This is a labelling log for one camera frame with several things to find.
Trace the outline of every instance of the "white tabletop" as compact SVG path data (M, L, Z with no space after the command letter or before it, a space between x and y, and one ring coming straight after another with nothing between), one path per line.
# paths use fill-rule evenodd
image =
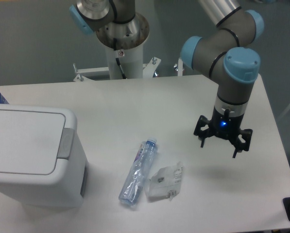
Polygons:
M254 130L249 152L193 131L209 119L217 85L201 75L1 86L11 104L69 108L90 163L80 208L22 205L0 193L0 233L199 232L231 233L290 228L282 199L290 197L290 167L259 77L242 123ZM118 195L141 141L157 138L151 174L178 161L181 192L171 202L141 194L131 210Z

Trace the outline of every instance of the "black cable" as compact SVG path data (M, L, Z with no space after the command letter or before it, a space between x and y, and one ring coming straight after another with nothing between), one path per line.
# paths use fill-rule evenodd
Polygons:
M116 50L117 50L117 39L114 38L114 51L116 51ZM117 65L119 66L119 69L120 69L120 72L122 75L122 79L127 79L125 74L124 74L123 68L121 66L120 59L118 57L116 58L116 62L117 62Z

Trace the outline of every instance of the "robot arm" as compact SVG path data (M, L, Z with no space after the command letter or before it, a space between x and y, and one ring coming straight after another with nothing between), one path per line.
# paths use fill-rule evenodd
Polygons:
M233 157L248 151L252 130L241 130L254 82L260 67L259 55L243 47L257 39L263 29L262 17L243 11L236 0L199 0L218 31L208 39L194 36L184 44L181 57L190 68L219 85L213 116L200 116L194 134L202 140L217 136L235 146Z
M78 0L69 11L78 26L92 33L110 22L130 22L135 17L135 0Z

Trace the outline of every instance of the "bottle cap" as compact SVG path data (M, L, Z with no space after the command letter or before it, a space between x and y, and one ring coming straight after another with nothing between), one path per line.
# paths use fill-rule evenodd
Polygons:
M154 137L148 137L147 141L150 141L156 144L156 139Z

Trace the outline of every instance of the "bottle label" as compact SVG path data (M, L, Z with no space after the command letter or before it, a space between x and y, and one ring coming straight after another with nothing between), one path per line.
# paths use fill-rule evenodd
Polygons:
M134 162L141 157L141 155L144 153L144 151L145 151L145 144L141 143L140 147L139 147L139 150L138 150L138 152L136 154Z

